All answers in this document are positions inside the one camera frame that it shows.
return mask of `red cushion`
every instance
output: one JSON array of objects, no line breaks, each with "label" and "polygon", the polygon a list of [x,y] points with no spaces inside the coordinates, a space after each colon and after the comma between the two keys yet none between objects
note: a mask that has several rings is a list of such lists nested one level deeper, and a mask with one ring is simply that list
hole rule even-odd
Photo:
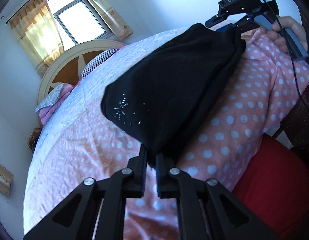
[{"label": "red cushion", "polygon": [[309,170],[293,152],[263,135],[260,150],[233,193],[287,239],[309,211]]}]

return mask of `human hand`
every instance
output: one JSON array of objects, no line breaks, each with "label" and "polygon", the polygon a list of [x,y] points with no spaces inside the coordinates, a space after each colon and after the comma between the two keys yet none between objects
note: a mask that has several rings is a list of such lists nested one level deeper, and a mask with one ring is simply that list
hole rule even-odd
[{"label": "human hand", "polygon": [[[290,16],[280,17],[279,22],[281,23],[282,28],[290,28],[298,37],[305,50],[308,51],[308,43],[304,27]],[[269,40],[272,40],[282,52],[288,53],[288,46],[285,38],[280,37],[278,34],[281,29],[277,21],[272,24],[272,30],[273,31],[267,31],[264,27],[261,27],[261,33],[267,34]]]}]

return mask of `striped pillow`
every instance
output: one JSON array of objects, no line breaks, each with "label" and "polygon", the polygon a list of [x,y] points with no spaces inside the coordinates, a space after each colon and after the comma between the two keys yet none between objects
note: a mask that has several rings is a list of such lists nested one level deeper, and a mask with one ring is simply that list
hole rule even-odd
[{"label": "striped pillow", "polygon": [[98,56],[93,58],[81,71],[81,80],[85,79],[96,67],[102,62],[105,62],[108,58],[114,55],[119,49],[107,49],[101,52]]}]

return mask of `metal screw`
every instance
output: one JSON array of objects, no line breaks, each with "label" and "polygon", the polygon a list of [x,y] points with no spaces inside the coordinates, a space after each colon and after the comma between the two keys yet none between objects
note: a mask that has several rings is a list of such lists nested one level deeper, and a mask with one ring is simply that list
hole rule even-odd
[{"label": "metal screw", "polygon": [[218,181],[216,179],[208,179],[207,183],[209,186],[215,186],[218,184]]},{"label": "metal screw", "polygon": [[178,168],[172,168],[169,171],[172,175],[178,175],[180,173],[180,170]]},{"label": "metal screw", "polygon": [[132,171],[133,170],[130,168],[124,168],[121,170],[122,174],[125,174],[125,175],[130,174]]},{"label": "metal screw", "polygon": [[92,185],[94,183],[94,179],[93,178],[86,178],[85,180],[84,180],[84,184],[86,185],[86,186],[90,186],[90,185]]}]

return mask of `black cable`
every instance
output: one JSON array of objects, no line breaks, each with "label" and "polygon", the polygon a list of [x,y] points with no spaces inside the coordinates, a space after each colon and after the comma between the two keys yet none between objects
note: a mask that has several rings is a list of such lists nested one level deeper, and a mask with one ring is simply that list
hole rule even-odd
[{"label": "black cable", "polygon": [[283,31],[283,27],[282,27],[282,25],[281,25],[281,23],[280,23],[280,21],[279,21],[277,15],[276,15],[276,13],[273,11],[273,9],[271,8],[271,6],[268,4],[268,2],[267,2],[266,0],[263,0],[263,1],[267,4],[267,6],[270,8],[270,10],[272,11],[273,15],[275,16],[275,18],[276,18],[276,20],[277,20],[277,22],[278,22],[278,24],[279,24],[280,30],[281,30],[281,32],[282,32],[282,34],[283,34],[283,37],[284,37],[284,39],[286,40],[286,44],[287,44],[288,51],[289,51],[289,55],[290,55],[291,62],[292,62],[293,74],[294,74],[294,78],[295,78],[295,81],[296,81],[296,90],[297,90],[297,92],[298,92],[299,99],[300,99],[301,101],[303,101],[303,103],[304,103],[305,106],[307,106],[306,102],[304,101],[304,99],[302,98],[302,96],[301,96],[301,94],[300,94],[299,85],[298,85],[298,80],[297,80],[297,78],[296,78],[296,67],[295,67],[294,62],[293,62],[292,51],[291,51],[291,48],[290,48],[290,46],[289,46],[289,43],[288,43],[286,34],[285,34],[284,31]]}]

